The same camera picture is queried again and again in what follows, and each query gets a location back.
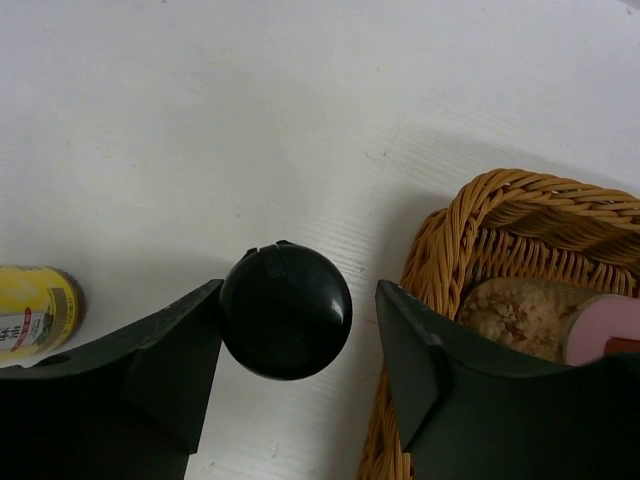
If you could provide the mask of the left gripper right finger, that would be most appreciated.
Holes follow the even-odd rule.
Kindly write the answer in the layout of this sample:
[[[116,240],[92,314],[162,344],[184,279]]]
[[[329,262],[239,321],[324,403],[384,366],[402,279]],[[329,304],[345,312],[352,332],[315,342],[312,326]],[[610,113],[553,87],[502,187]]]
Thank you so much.
[[[376,291],[401,448],[419,479],[635,479],[639,358],[583,366],[528,356]]]

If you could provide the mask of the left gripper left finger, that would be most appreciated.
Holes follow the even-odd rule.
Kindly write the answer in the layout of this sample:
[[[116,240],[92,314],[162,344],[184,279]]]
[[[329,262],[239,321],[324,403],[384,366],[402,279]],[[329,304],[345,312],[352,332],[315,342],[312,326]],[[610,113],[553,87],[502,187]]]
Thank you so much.
[[[222,283],[36,365],[1,371],[4,479],[182,479],[199,446]]]

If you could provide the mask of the pink cap spice jar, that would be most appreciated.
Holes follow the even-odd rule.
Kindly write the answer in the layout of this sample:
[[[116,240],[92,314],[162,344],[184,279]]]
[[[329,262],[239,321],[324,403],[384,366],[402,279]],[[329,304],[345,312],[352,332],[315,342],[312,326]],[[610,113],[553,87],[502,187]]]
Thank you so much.
[[[639,352],[639,301],[534,278],[474,288],[456,320],[515,351],[571,366]]]

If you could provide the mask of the brown wicker divided basket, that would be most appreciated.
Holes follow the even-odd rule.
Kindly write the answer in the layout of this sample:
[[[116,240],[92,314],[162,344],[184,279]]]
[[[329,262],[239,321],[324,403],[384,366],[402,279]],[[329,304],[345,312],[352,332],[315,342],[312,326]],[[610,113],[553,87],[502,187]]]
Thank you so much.
[[[638,199],[553,175],[485,173],[425,220],[395,284],[474,331],[456,320],[466,296],[488,280],[513,277],[639,301]],[[401,448],[386,364],[358,475],[419,479]]]

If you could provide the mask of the yellow label brown bottle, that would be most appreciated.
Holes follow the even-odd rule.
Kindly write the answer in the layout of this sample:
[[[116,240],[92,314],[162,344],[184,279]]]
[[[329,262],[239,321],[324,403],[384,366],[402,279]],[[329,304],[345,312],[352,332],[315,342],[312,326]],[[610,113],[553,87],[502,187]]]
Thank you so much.
[[[1,267],[1,362],[67,343],[86,313],[84,291],[68,272],[49,266]]]

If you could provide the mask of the black cap pepper jar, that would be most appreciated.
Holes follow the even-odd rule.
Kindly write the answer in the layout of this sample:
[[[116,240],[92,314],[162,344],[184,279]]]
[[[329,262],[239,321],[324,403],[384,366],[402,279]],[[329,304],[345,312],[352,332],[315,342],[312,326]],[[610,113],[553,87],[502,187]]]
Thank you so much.
[[[232,357],[273,380],[300,380],[325,369],[352,326],[352,298],[338,268],[284,240],[248,250],[226,276],[219,303],[219,328]]]

